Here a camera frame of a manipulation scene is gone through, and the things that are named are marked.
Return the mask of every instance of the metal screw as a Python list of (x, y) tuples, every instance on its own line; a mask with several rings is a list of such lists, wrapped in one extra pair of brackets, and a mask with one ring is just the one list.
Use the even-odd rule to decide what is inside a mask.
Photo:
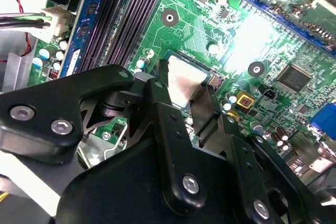
[(128, 74), (127, 74), (126, 72), (124, 72), (124, 71), (119, 71), (119, 75), (120, 75), (120, 76), (123, 76), (123, 77), (125, 77), (125, 78), (128, 77)]
[(199, 192), (199, 184), (195, 178), (189, 175), (185, 175), (183, 177), (183, 187), (188, 191), (190, 194), (197, 194)]
[(30, 107), (20, 105), (12, 108), (9, 114), (15, 120), (28, 121), (34, 117), (35, 111)]
[(158, 81), (155, 82), (155, 85), (158, 86), (159, 88), (162, 88), (162, 87), (163, 87), (162, 84), (159, 83)]
[(73, 125), (65, 119), (57, 119), (51, 123), (51, 130), (58, 135), (68, 135), (73, 129)]
[(256, 136), (257, 141), (262, 144), (264, 142), (264, 140), (262, 140), (262, 138), (260, 136)]
[(318, 219), (313, 219), (314, 224), (321, 224), (321, 222)]
[(254, 209), (257, 211), (257, 213), (265, 220), (269, 218), (269, 211), (267, 207), (262, 203), (259, 199), (256, 199), (253, 202)]
[(228, 116), (227, 119), (228, 119), (228, 121), (229, 121), (230, 123), (234, 123), (234, 122), (235, 122), (235, 120), (234, 120), (231, 116)]
[(111, 139), (111, 134), (108, 133), (108, 132), (103, 132), (102, 138), (103, 138), (103, 140), (108, 141), (108, 140)]

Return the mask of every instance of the white connector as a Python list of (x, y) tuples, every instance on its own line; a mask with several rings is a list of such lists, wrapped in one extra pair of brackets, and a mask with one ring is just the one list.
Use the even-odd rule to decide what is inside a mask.
[(34, 29), (31, 33), (34, 37), (46, 43), (50, 43), (53, 39), (61, 37), (69, 30), (72, 14), (67, 10), (62, 9), (59, 6), (55, 6), (42, 9), (41, 13), (51, 17), (51, 20), (45, 21), (49, 23), (50, 26), (43, 29)]

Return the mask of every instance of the mounting hole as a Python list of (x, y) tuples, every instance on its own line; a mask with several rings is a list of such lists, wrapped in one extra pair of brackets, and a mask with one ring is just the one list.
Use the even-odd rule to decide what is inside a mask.
[(180, 132), (176, 131), (175, 135), (178, 139), (182, 139), (182, 135), (180, 134)]
[(171, 15), (171, 14), (168, 14), (167, 17), (166, 17), (166, 20), (167, 20), (168, 22), (172, 22), (172, 21), (174, 20), (174, 16)]
[(251, 165), (249, 162), (246, 163), (246, 166), (247, 166), (247, 168), (249, 168), (250, 170), (252, 170), (252, 168), (253, 168), (252, 165)]
[(174, 122), (177, 121), (176, 117), (174, 115), (170, 115), (170, 119), (173, 120)]

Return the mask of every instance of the black ram slot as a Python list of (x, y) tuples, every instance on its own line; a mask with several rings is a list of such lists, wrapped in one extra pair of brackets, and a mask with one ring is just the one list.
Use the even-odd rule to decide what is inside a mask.
[(131, 0), (122, 22), (112, 39), (104, 64), (125, 66), (158, 0)]
[(103, 0), (99, 8), (94, 30), (84, 51), (80, 72), (96, 67), (96, 62), (108, 39), (108, 35), (117, 20), (118, 12), (124, 0)]

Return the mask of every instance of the black plastic bracket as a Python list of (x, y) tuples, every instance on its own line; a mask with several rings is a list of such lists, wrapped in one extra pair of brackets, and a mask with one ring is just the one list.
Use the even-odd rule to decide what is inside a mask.
[[(172, 106), (166, 85), (157, 79), (147, 81), (144, 101), (139, 112), (143, 117), (131, 115), (134, 128), (128, 143), (154, 134), (164, 199), (174, 212), (191, 215), (204, 206), (206, 189), (182, 114)], [(143, 120), (135, 123), (137, 118)]]
[[(129, 89), (133, 75), (120, 66), (110, 65), (89, 72), (46, 82), (0, 96), (0, 149), (46, 163), (69, 161), (83, 137), (80, 107), (88, 98), (111, 90)], [(24, 105), (32, 110), (29, 120), (18, 120), (11, 110)], [(67, 134), (51, 129), (55, 120), (67, 120)]]

